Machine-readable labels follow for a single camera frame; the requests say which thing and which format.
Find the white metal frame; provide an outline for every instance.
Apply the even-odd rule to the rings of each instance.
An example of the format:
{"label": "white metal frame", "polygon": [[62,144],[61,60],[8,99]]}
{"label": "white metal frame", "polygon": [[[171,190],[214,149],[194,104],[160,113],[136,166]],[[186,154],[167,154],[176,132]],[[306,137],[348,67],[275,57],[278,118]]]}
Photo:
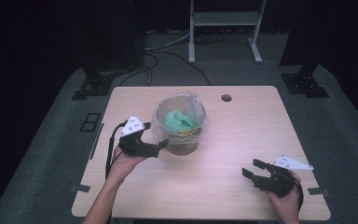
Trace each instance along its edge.
{"label": "white metal frame", "polygon": [[255,41],[263,20],[264,9],[267,0],[261,0],[258,11],[250,12],[195,12],[194,0],[190,0],[190,38],[188,41],[188,61],[194,63],[196,55],[194,52],[194,27],[195,26],[230,26],[230,25],[254,25],[254,35],[248,38],[249,45],[255,57],[256,63],[262,63],[260,53]]}

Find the metal stand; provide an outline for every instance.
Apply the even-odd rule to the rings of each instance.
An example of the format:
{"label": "metal stand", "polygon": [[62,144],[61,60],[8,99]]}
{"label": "metal stand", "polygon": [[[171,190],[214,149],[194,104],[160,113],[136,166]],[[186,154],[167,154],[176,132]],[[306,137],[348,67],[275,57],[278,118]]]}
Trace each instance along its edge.
{"label": "metal stand", "polygon": [[328,98],[327,92],[312,77],[317,63],[305,63],[298,73],[281,74],[290,94],[305,94],[308,98]]}
{"label": "metal stand", "polygon": [[194,12],[194,0],[190,0],[190,38],[188,41],[188,61],[194,63],[196,56],[194,52],[194,26],[239,26],[254,25],[255,31],[252,38],[249,38],[249,45],[255,57],[256,63],[262,63],[260,53],[255,41],[263,20],[264,9],[267,0],[261,1],[259,11],[252,12]]}
{"label": "metal stand", "polygon": [[83,67],[86,74],[79,91],[75,91],[72,100],[86,100],[88,96],[107,96],[109,95],[113,79],[103,77],[97,73],[95,68]]}

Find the green object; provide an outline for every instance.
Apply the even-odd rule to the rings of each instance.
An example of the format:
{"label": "green object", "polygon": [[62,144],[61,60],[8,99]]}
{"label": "green object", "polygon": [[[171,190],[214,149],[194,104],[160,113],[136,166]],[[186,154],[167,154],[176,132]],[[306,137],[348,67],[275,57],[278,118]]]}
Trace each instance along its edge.
{"label": "green object", "polygon": [[165,128],[172,132],[186,133],[193,130],[197,123],[179,110],[173,110],[164,118]]}

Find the dark background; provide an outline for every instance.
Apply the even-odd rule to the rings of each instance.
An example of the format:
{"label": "dark background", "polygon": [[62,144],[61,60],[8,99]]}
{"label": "dark background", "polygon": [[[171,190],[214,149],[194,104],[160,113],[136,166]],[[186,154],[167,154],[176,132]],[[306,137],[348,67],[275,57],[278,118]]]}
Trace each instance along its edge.
{"label": "dark background", "polygon": [[[122,32],[188,28],[188,1],[132,1],[134,15],[122,13],[128,2],[0,1],[0,197],[55,96],[77,68],[85,63],[130,66],[133,55],[124,61],[117,57],[134,48],[131,39],[117,44],[132,34]],[[103,4],[110,6],[102,8],[111,10],[112,17],[96,16]],[[197,0],[196,9],[253,10],[258,4]],[[130,29],[116,27],[120,20]],[[104,29],[109,22],[111,29]],[[289,31],[281,65],[302,64],[316,55],[358,109],[358,1],[269,0],[262,32]]]}

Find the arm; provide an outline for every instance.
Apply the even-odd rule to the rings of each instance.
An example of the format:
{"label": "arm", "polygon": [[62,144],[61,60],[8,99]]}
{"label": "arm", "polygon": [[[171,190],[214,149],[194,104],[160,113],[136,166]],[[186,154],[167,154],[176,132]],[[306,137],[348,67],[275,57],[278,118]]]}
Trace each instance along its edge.
{"label": "arm", "polygon": [[121,152],[120,147],[115,148],[113,158],[117,159],[113,162],[109,176],[106,178],[100,193],[87,213],[86,218],[83,220],[83,223],[106,223],[106,220],[112,212],[118,188],[124,182],[125,177],[133,171],[135,166],[146,159],[144,157],[130,157],[124,152]]}
{"label": "arm", "polygon": [[[289,171],[292,176],[301,181],[301,179],[292,171]],[[298,219],[298,200],[299,200],[299,191],[296,186],[292,188],[289,194],[283,198],[279,198],[276,194],[265,191],[269,197],[269,201],[275,208],[279,218],[285,224],[298,224],[300,223]]]}

